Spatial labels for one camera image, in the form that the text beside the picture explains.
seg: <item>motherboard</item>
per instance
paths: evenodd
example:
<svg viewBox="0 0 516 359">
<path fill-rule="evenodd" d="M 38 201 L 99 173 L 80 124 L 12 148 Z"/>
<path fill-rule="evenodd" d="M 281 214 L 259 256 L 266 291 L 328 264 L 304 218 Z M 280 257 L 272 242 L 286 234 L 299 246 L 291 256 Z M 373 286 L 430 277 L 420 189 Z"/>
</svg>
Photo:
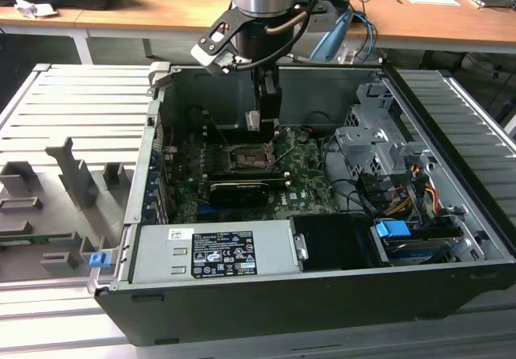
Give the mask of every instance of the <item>motherboard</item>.
<svg viewBox="0 0 516 359">
<path fill-rule="evenodd" d="M 188 135 L 169 177 L 171 223 L 288 219 L 337 212 L 310 131 L 284 127 L 268 143 L 212 144 Z"/>
</svg>

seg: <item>yellow wire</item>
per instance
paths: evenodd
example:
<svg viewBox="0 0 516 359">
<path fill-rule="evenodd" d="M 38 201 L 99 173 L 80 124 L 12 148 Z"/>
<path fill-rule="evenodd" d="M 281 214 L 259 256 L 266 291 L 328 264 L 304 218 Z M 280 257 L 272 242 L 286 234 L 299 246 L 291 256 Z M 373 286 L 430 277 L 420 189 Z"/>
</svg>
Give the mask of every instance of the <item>yellow wire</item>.
<svg viewBox="0 0 516 359">
<path fill-rule="evenodd" d="M 405 199 L 402 203 L 400 203 L 399 205 L 397 205 L 395 208 L 393 208 L 391 211 L 389 211 L 387 213 L 387 215 L 392 215 L 392 214 L 396 214 L 397 212 L 401 211 L 403 208 L 407 207 L 408 205 L 410 205 L 412 203 L 412 201 L 410 200 L 410 198 L 407 198 Z"/>
<path fill-rule="evenodd" d="M 425 191 L 430 192 L 430 194 L 432 195 L 432 209 L 434 210 L 434 212 L 436 212 L 436 209 L 435 209 L 435 192 L 432 189 L 430 189 L 430 188 L 425 188 Z"/>
</svg>

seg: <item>blue tab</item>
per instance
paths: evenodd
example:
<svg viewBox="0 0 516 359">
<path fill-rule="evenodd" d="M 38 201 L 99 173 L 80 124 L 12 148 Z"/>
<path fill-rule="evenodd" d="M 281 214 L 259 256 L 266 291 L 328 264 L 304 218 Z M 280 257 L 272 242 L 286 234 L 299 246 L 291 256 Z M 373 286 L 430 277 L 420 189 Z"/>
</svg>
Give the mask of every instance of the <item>blue tab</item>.
<svg viewBox="0 0 516 359">
<path fill-rule="evenodd" d="M 380 238 L 411 235 L 404 220 L 382 220 L 376 225 L 376 228 Z"/>
<path fill-rule="evenodd" d="M 90 268 L 109 268 L 111 266 L 111 252 L 103 253 L 93 253 L 89 258 L 89 267 Z"/>
</svg>

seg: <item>warning label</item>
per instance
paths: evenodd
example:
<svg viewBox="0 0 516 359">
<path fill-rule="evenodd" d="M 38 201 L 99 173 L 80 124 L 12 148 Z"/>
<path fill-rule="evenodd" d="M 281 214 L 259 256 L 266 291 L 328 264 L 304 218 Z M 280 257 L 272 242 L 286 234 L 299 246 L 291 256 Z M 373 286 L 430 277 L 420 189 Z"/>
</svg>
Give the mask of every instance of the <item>warning label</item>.
<svg viewBox="0 0 516 359">
<path fill-rule="evenodd" d="M 193 234 L 192 276 L 194 278 L 257 273 L 252 232 Z"/>
</svg>

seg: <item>copper tube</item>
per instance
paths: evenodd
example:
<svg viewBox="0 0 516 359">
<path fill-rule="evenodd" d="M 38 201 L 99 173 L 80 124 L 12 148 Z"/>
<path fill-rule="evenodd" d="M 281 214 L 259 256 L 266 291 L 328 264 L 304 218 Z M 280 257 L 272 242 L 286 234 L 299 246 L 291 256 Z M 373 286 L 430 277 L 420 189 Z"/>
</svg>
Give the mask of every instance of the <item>copper tube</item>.
<svg viewBox="0 0 516 359">
<path fill-rule="evenodd" d="M 306 16 L 308 16 L 308 14 L 305 11 L 300 12 L 299 14 L 295 15 L 291 20 L 289 20 L 283 24 L 280 24 L 277 27 L 265 28 L 265 33 L 267 35 L 281 34 L 285 31 L 288 31 L 290 28 L 294 27 L 296 24 L 302 22 L 304 19 L 306 19 Z"/>
</svg>

